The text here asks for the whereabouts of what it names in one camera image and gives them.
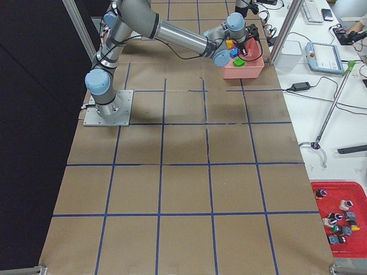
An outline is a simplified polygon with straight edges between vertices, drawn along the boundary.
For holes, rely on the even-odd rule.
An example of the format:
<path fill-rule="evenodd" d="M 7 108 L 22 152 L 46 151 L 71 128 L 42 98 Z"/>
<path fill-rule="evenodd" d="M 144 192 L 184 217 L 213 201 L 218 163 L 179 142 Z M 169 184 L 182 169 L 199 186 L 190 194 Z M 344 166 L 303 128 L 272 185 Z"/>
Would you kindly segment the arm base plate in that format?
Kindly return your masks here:
<path fill-rule="evenodd" d="M 133 90 L 114 90 L 115 100 L 109 105 L 97 105 L 90 96 L 83 125 L 85 127 L 128 127 L 134 97 Z"/>

